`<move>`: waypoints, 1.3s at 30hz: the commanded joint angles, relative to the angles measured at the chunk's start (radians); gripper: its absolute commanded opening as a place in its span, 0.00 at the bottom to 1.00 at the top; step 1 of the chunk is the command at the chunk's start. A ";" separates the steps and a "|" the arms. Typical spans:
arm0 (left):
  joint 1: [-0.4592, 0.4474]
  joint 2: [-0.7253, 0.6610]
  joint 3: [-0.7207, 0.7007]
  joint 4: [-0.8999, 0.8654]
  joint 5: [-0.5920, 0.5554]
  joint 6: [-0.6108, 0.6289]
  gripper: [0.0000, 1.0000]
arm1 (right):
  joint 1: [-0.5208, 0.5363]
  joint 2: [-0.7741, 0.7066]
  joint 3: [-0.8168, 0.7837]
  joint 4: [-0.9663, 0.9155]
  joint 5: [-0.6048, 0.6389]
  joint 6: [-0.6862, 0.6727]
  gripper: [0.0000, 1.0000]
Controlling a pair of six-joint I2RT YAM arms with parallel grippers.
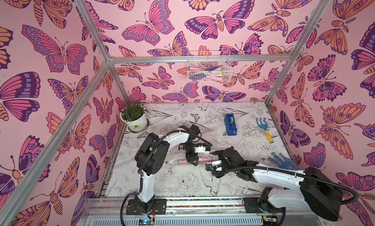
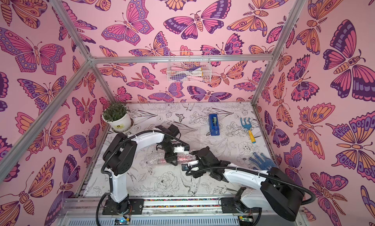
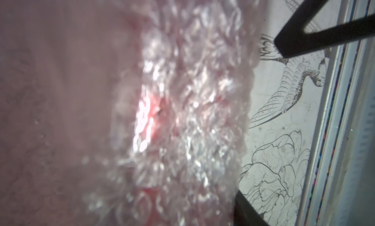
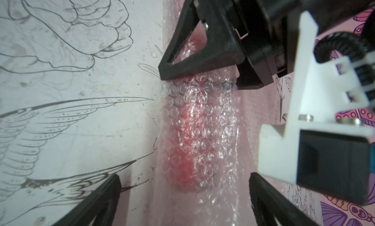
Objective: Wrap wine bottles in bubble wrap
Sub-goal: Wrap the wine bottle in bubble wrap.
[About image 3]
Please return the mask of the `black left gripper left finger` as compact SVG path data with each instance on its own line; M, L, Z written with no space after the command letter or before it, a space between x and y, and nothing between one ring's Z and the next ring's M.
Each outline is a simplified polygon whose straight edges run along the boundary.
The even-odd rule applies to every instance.
M241 191L235 197L233 218L234 226L268 226Z

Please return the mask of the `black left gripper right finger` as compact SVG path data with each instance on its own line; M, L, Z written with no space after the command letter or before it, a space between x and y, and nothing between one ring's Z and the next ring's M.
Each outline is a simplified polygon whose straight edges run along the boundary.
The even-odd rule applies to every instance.
M274 44L283 58L293 58L375 35L375 15L344 23L321 32L304 28L328 0L304 0L281 29Z

